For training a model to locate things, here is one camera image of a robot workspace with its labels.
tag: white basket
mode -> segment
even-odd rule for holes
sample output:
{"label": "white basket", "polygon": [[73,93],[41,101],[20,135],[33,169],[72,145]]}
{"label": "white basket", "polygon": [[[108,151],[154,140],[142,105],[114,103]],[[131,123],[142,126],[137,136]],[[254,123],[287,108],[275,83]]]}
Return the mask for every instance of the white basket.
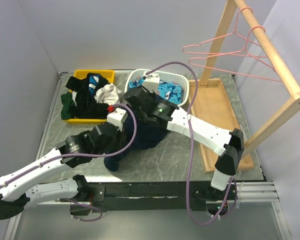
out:
{"label": "white basket", "polygon": [[[135,81],[138,77],[142,78],[144,76],[144,71],[150,71],[149,69],[136,69],[133,72],[130,73],[126,83],[124,92],[126,93],[128,91],[128,85],[129,82]],[[181,103],[178,104],[178,106],[184,105],[189,96],[189,81],[187,78],[185,78],[182,75],[174,74],[170,72],[165,71],[155,71],[154,74],[158,74],[160,77],[160,80],[167,82],[167,83],[177,83],[182,87],[183,92],[181,93]]]}

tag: marble tabletop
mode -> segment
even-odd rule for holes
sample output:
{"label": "marble tabletop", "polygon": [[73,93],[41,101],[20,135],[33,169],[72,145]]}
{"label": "marble tabletop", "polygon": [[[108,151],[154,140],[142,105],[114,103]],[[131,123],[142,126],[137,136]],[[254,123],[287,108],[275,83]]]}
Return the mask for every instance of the marble tabletop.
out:
{"label": "marble tabletop", "polygon": [[[129,71],[116,71],[115,84],[124,91]],[[190,74],[183,74],[192,79]],[[76,135],[85,130],[91,130],[91,124],[68,124],[61,120],[60,112],[62,103],[60,96],[68,91],[65,87],[69,77],[73,73],[62,73],[59,79],[59,87],[55,102],[52,103],[48,128],[44,135],[41,155],[46,154],[58,143],[70,135]],[[233,111],[246,139],[250,137],[250,131],[241,106],[236,86],[230,74],[217,74],[214,78],[221,78],[230,99]],[[117,172],[110,172],[104,166],[103,158],[95,158],[91,162],[81,164],[75,168],[60,172],[48,179],[45,183],[58,182],[72,178],[76,174],[84,175],[88,182],[166,182],[185,181],[190,159],[190,139],[176,132],[170,132],[155,148],[130,152],[120,162]],[[236,175],[237,180],[263,180],[262,169],[255,151],[251,153],[255,167],[250,170],[240,171]],[[191,180],[210,181],[212,174],[204,174],[198,148],[195,147],[192,165]]]}

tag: wooden tray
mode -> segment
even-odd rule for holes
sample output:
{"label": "wooden tray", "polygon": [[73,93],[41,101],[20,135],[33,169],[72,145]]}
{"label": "wooden tray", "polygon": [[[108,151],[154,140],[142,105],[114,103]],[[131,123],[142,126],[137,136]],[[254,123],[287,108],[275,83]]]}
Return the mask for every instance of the wooden tray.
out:
{"label": "wooden tray", "polygon": [[[191,101],[194,92],[195,87],[191,86],[188,98],[189,102]],[[192,115],[219,128],[229,130],[235,128],[240,129],[221,79],[209,79],[206,87],[198,88],[191,111]],[[203,144],[200,144],[200,152],[202,153],[201,160],[204,172],[214,172],[218,155]],[[248,170],[254,166],[252,157],[248,154],[241,159],[238,171]]]}

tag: white wall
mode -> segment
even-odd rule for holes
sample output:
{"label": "white wall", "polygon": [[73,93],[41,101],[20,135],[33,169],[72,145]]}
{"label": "white wall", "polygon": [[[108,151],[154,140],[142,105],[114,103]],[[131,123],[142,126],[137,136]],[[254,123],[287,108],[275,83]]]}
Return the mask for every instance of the white wall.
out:
{"label": "white wall", "polygon": [[[264,26],[300,85],[300,0],[277,0]],[[251,52],[261,51],[251,47]],[[250,59],[244,60],[240,71],[276,77]],[[238,75],[235,81],[252,133],[289,98],[282,83]],[[262,143],[257,153],[265,176],[275,183],[293,239],[300,239],[300,112]]]}
{"label": "white wall", "polygon": [[[246,0],[263,24],[276,0]],[[19,0],[56,69],[154,68],[188,62],[182,47],[213,38],[226,0]],[[248,25],[242,16],[239,33]],[[229,38],[226,51],[242,48]],[[209,44],[203,51],[208,52]],[[216,67],[238,70],[242,58],[224,57]],[[182,67],[167,71],[184,73]]]}
{"label": "white wall", "polygon": [[0,175],[34,161],[57,79],[19,2],[0,0]]}

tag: wooden rod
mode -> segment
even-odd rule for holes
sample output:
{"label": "wooden rod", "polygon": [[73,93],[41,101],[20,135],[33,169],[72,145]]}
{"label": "wooden rod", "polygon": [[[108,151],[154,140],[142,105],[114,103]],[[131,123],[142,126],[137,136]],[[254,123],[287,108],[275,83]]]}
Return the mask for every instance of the wooden rod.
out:
{"label": "wooden rod", "polygon": [[[214,36],[215,38],[218,38],[220,36],[227,34],[227,31],[228,31],[230,23],[234,17],[236,9],[237,9],[237,5],[234,2],[234,0],[226,1],[218,28],[217,28],[215,36]],[[209,53],[219,53],[221,46],[224,42],[224,39],[225,38],[222,37],[222,38],[213,40]],[[208,60],[206,61],[205,65],[207,67],[213,68],[215,66],[216,61],[217,61],[216,56],[209,57]],[[212,72],[212,69],[210,69],[210,68],[204,68],[203,74],[199,81],[199,88],[205,88],[207,86],[208,80],[209,80],[211,72]]]}
{"label": "wooden rod", "polygon": [[249,154],[278,128],[300,111],[300,92],[289,100],[244,144],[242,157]]}
{"label": "wooden rod", "polygon": [[[239,9],[243,9],[247,7],[245,0],[234,0],[234,1]],[[251,12],[250,9],[244,9],[241,13],[245,18],[246,22],[249,24],[250,28],[260,26],[259,22],[257,21],[256,17],[254,16],[254,14]],[[259,44],[261,45],[266,56],[272,63],[276,73],[280,77],[281,81],[283,82],[290,96],[299,93],[300,86],[298,85],[294,76],[292,76],[288,67],[286,66],[286,64],[280,57],[278,51],[275,49],[275,47],[267,37],[264,30],[260,27],[257,27],[253,30],[253,34],[255,38],[258,40]]]}

